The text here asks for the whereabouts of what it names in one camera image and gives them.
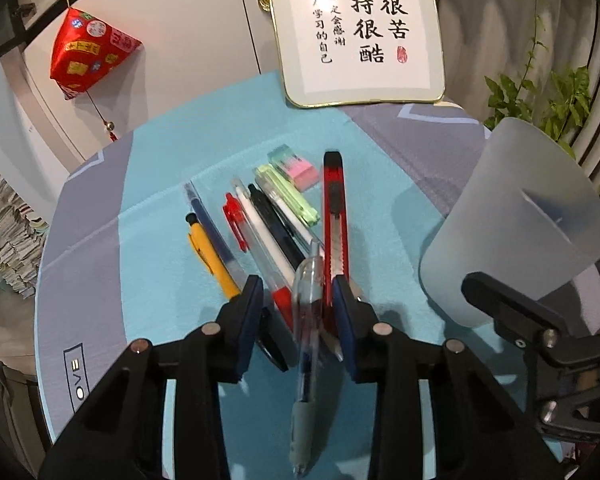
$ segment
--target yellow patch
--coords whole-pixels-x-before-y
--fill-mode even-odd
[[[97,56],[100,53],[100,45],[93,43],[93,41],[72,41],[66,44],[64,50],[79,50]]]
[[[85,65],[84,63],[78,63],[77,61],[70,61],[66,72],[68,74],[84,75],[88,69],[89,65]]]

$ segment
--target gray cup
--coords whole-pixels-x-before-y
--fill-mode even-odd
[[[486,272],[533,300],[600,259],[600,198],[582,168],[532,124],[504,119],[420,263],[427,295],[455,322],[488,322],[460,290]]]

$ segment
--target black pen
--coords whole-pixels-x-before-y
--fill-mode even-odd
[[[280,246],[280,250],[282,250],[286,259],[289,260],[291,266],[294,269],[297,269],[304,261],[304,254],[298,248],[298,245],[296,245],[296,242],[282,223],[282,220],[280,220],[280,217],[275,209],[273,209],[267,196],[253,184],[249,184],[249,192],[251,195],[251,203],[253,203],[254,208],[256,208],[256,211],[267,226],[267,229],[271,232],[274,240]]]

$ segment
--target tablecloth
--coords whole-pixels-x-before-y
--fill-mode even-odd
[[[221,89],[155,118],[107,146],[70,175],[43,254],[36,293],[36,366],[55,438],[129,341],[182,338],[214,319],[220,288],[191,251],[184,220],[190,178],[240,263],[221,212],[234,174],[280,144],[319,166],[342,152],[346,172],[350,266],[381,319],[413,338],[464,340],[523,402],[519,349],[491,325],[461,328],[428,303],[418,281],[422,251],[477,163],[486,130],[451,103],[379,104],[299,110],[271,73]],[[320,190],[307,197],[319,208]],[[341,366],[321,372],[310,478],[366,478],[375,389],[355,385]],[[220,391],[232,478],[291,479],[290,410],[297,375],[281,374],[259,352],[237,386]],[[423,391],[426,478],[434,476],[430,404]],[[168,387],[164,465],[173,473]]]

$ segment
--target table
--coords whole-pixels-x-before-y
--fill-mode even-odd
[[[520,351],[490,325],[469,330],[446,319],[418,282],[420,255],[487,136],[450,103],[298,110],[285,102],[278,74],[270,73],[176,108],[98,152],[62,190],[36,295],[36,366],[52,436],[129,341],[182,338],[214,319],[224,303],[187,242],[184,181],[193,179],[239,261],[256,271],[239,253],[221,205],[231,177],[250,182],[253,167],[282,143],[316,166],[324,150],[342,152],[351,275],[379,317],[424,341],[463,339],[523,402]],[[318,189],[307,197],[320,203]],[[599,291],[596,279],[594,272],[580,288]],[[321,377],[316,447],[322,451],[310,478],[366,478],[375,389],[352,384],[342,367]],[[280,374],[256,351],[244,380],[221,387],[234,480],[292,478],[288,430],[296,379],[295,371]],[[426,383],[421,388],[425,394]],[[164,423],[170,474],[173,396],[170,384]],[[435,458],[425,401],[423,414],[430,478]]]

